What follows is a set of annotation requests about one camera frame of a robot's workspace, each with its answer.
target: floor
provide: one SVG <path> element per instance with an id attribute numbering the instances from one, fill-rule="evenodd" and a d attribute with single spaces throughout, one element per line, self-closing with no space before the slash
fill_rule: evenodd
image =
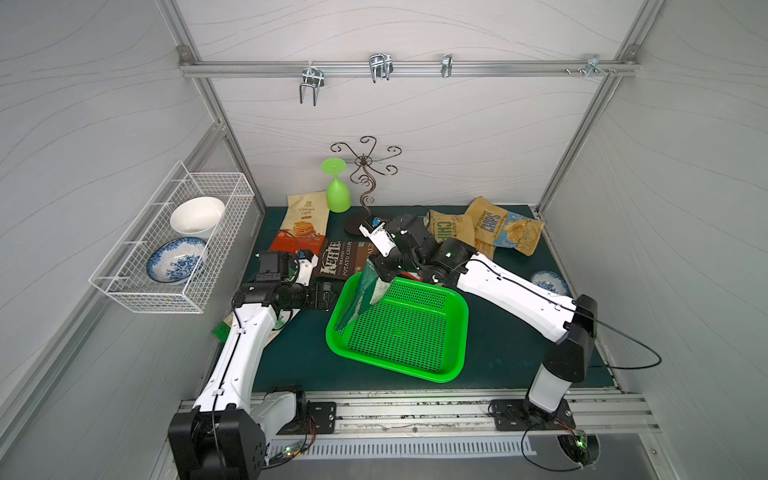
<path id="1" fill-rule="evenodd" d="M 463 214 L 466 207 L 435 206 L 445 214 Z M 532 217 L 526 205 L 505 206 L 507 210 Z M 373 213 L 388 218 L 400 215 L 405 207 L 372 207 Z M 327 237 L 355 240 L 343 229 L 347 214 L 362 212 L 352 207 L 344 214 L 330 214 Z M 285 216 L 285 207 L 267 208 L 260 234 L 253 249 L 244 279 L 258 271 L 255 253 L 268 250 Z M 530 257 L 516 250 L 496 249 L 493 260 L 524 278 L 536 270 L 558 272 L 546 242 L 539 242 Z M 343 286 L 339 282 L 338 291 Z M 382 389 L 527 389 L 551 345 L 533 327 L 517 317 L 470 293 L 462 295 L 469 306 L 469 329 L 464 369 L 447 383 L 434 383 L 337 356 L 326 345 L 325 329 L 330 312 L 304 311 L 264 350 L 254 392 L 274 386 L 299 384 L 307 391 L 382 390 Z M 592 365 L 602 365 L 597 350 Z M 606 369 L 590 369 L 583 383 L 574 387 L 606 387 L 614 382 Z"/>

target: swirl metal stand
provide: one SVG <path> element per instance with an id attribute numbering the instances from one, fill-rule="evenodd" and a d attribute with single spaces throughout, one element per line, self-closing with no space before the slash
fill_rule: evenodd
<path id="1" fill-rule="evenodd" d="M 355 171 L 352 172 L 352 174 L 349 175 L 349 179 L 355 183 L 360 185 L 361 187 L 367 188 L 365 192 L 360 195 L 360 205 L 362 205 L 366 209 L 366 214 L 357 214 L 357 215 L 349 215 L 346 220 L 344 221 L 344 230 L 354 237 L 361 237 L 362 233 L 360 233 L 359 226 L 360 224 L 371 214 L 371 209 L 368 208 L 370 204 L 373 203 L 373 197 L 371 194 L 376 189 L 376 178 L 373 176 L 374 173 L 383 175 L 384 177 L 391 177 L 392 175 L 397 174 L 397 167 L 394 165 L 386 165 L 384 167 L 384 171 L 382 172 L 374 168 L 373 164 L 378 163 L 380 161 L 388 160 L 393 157 L 397 157 L 402 153 L 402 149 L 400 147 L 387 147 L 387 151 L 392 154 L 388 157 L 380 158 L 377 160 L 373 160 L 371 158 L 371 154 L 373 153 L 373 149 L 376 148 L 376 138 L 371 137 L 370 135 L 366 135 L 365 137 L 360 138 L 361 144 L 367 144 L 373 140 L 373 145 L 371 146 L 371 149 L 368 151 L 368 154 L 364 155 L 358 155 L 352 147 L 349 146 L 346 142 L 343 141 L 337 141 L 335 144 L 331 145 L 331 151 L 335 154 L 339 153 L 343 150 L 342 145 L 344 147 L 347 147 L 350 152 L 352 152 L 352 155 L 355 156 L 354 161 L 345 161 L 347 164 L 355 164 L 357 165 L 357 168 Z"/>

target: blue and white porcelain bowl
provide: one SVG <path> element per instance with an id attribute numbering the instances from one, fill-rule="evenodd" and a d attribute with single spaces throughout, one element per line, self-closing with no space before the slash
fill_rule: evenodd
<path id="1" fill-rule="evenodd" d="M 177 238 L 152 253 L 147 262 L 147 275 L 155 282 L 184 283 L 192 274 L 197 261 L 200 258 L 205 261 L 204 251 L 205 240 L 201 238 Z"/>
<path id="2" fill-rule="evenodd" d="M 531 283 L 558 295 L 571 296 L 571 289 L 568 288 L 568 284 L 563 280 L 563 277 L 549 270 L 535 272 L 531 275 Z"/>

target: green plastic basket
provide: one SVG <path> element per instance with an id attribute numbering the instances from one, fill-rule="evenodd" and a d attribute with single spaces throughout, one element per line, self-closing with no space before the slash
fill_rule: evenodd
<path id="1" fill-rule="evenodd" d="M 344 284 L 326 342 L 336 354 L 432 382 L 450 382 L 464 367 L 469 308 L 453 290 L 395 278 L 386 295 L 341 332 L 361 273 Z"/>

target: wall-mounted wire basket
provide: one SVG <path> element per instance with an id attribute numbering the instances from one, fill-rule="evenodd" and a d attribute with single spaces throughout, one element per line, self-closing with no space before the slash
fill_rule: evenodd
<path id="1" fill-rule="evenodd" d="M 169 285 L 152 280 L 147 261 L 180 235 L 170 215 L 187 200 L 216 197 L 225 210 L 189 280 Z M 135 313 L 202 313 L 253 201 L 241 173 L 193 173 L 181 162 L 168 174 L 123 237 L 91 275 L 93 286 Z"/>

